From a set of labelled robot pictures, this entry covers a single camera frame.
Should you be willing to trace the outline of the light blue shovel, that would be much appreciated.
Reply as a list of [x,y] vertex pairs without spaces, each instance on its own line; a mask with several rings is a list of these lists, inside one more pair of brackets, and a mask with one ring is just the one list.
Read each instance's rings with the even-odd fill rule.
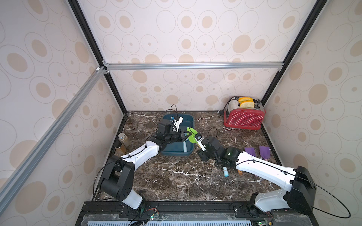
[[187,144],[186,144],[185,141],[183,142],[183,152],[184,152],[184,153],[187,153],[187,152],[188,152],[188,150],[187,150]]
[[229,172],[228,172],[227,168],[226,168],[226,167],[223,167],[222,170],[223,170],[224,176],[225,176],[225,177],[229,177]]

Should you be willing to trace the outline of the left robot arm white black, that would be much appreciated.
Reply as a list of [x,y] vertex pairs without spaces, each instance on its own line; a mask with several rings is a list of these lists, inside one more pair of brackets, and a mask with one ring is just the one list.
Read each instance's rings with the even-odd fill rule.
[[134,173],[168,144],[183,142],[191,135],[190,132],[179,129],[182,122],[183,118],[180,116],[174,117],[173,121],[162,119],[156,131],[141,147],[121,157],[113,155],[103,168],[98,188],[142,214],[145,211],[145,201],[133,190]]

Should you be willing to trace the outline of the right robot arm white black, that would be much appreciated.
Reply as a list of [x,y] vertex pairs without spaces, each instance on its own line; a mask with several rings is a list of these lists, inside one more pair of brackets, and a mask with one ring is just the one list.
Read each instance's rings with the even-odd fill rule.
[[276,191],[253,194],[250,208],[262,212],[292,209],[300,214],[312,214],[316,185],[307,168],[283,167],[258,159],[235,147],[225,148],[213,136],[196,135],[190,142],[199,146],[197,154],[202,161],[213,160],[223,170],[237,169],[252,173],[280,187]]

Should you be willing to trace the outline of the green shovel yellow handle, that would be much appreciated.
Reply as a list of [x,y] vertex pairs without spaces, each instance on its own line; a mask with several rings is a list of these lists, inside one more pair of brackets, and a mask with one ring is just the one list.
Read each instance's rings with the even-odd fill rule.
[[190,136],[188,137],[188,141],[193,144],[197,143],[198,141],[196,139],[196,135],[198,134],[198,132],[191,127],[187,128],[187,132],[190,133]]

